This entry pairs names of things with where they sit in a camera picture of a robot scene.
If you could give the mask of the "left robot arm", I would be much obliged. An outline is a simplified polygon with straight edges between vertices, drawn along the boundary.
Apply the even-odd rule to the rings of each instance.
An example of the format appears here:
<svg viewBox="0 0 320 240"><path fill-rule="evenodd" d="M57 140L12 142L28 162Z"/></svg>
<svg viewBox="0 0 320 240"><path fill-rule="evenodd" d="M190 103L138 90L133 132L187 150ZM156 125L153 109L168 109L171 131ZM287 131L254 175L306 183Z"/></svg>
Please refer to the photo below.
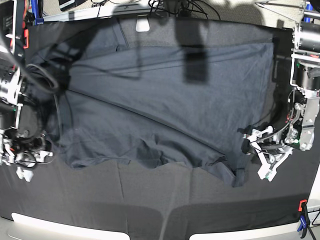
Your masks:
<svg viewBox="0 0 320 240"><path fill-rule="evenodd" d="M277 168L293 153L307 151L315 139L315 122L320 111L320 2L304 0L301 17L292 33L289 112L285 125L278 130L252 128L244 134L242 150L255 154L261 162L257 174L272 181Z"/></svg>

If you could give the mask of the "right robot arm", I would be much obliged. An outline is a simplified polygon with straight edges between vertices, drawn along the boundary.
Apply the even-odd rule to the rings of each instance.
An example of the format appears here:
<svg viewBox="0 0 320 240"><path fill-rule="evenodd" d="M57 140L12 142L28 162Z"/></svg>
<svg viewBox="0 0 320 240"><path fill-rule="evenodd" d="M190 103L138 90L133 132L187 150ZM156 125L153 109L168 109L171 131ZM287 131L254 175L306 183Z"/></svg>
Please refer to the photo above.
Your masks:
<svg viewBox="0 0 320 240"><path fill-rule="evenodd" d="M29 0L0 2L0 163L16 167L19 179L30 182L34 169L47 164L53 156L46 140L31 87L55 94L57 81L37 67L46 83L36 80L27 70L25 51L30 46L27 27L31 23Z"/></svg>

